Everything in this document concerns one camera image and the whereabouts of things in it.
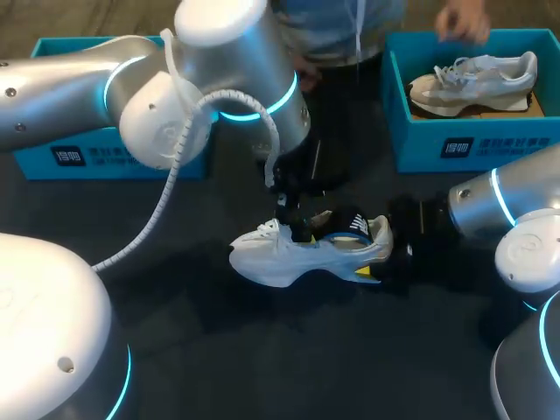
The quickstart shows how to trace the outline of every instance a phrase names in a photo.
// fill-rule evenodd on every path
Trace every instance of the light blue shirt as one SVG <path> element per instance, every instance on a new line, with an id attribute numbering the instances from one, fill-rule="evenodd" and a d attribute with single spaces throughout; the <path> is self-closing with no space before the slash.
<path id="1" fill-rule="evenodd" d="M 290 49 L 325 66 L 377 54 L 383 33 L 400 24 L 406 0 L 272 0 Z"/>

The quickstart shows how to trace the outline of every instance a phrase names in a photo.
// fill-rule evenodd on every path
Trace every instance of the brown floor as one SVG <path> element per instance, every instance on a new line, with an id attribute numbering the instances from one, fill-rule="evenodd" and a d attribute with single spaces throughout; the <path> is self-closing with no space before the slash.
<path id="1" fill-rule="evenodd" d="M 442 0 L 409 0 L 404 28 L 430 29 Z M 0 57 L 28 56 L 41 37 L 156 35 L 178 0 L 0 0 Z M 560 36 L 558 0 L 487 0 L 498 28 L 545 27 Z"/>

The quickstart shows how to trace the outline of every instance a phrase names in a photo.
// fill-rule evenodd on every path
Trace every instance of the yellow accent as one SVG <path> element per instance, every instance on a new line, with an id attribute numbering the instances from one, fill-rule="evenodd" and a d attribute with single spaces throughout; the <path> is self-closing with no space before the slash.
<path id="1" fill-rule="evenodd" d="M 357 269 L 356 274 L 364 277 L 371 277 L 371 271 L 369 270 L 369 266 L 366 266 L 363 269 Z"/>

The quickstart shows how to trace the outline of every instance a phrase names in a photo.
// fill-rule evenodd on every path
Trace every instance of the shoe tongue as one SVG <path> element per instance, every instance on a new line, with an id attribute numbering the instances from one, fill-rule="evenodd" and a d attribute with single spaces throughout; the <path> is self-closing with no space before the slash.
<path id="1" fill-rule="evenodd" d="M 370 244 L 374 241 L 368 217 L 357 206 L 342 206 L 334 210 L 326 223 L 313 230 L 315 239 L 354 238 Z"/>

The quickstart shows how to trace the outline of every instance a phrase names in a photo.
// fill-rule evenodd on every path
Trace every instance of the metal cylinder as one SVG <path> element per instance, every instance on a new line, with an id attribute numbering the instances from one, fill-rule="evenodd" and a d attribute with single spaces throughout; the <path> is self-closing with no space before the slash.
<path id="1" fill-rule="evenodd" d="M 492 399 L 500 419 L 558 418 L 558 327 L 560 299 L 553 297 L 501 343 L 490 374 Z"/>
<path id="2" fill-rule="evenodd" d="M 114 125 L 104 103 L 111 75 L 156 50 L 135 36 L 81 52 L 6 60 L 0 66 L 0 151 Z"/>
<path id="3" fill-rule="evenodd" d="M 468 239 L 495 239 L 515 221 L 560 208 L 560 144 L 494 169 L 449 191 L 450 213 Z"/>
<path id="4" fill-rule="evenodd" d="M 174 50 L 179 71 L 203 94 L 238 89 L 267 108 L 278 127 L 282 153 L 292 151 L 307 137 L 309 112 L 270 7 L 233 40 L 221 45 L 193 45 L 183 37 L 181 47 Z M 233 101 L 224 101 L 217 109 L 224 121 L 245 130 L 254 151 L 266 153 L 263 142 L 268 142 L 268 131 L 263 131 L 256 115 L 250 117 L 252 109 Z"/>

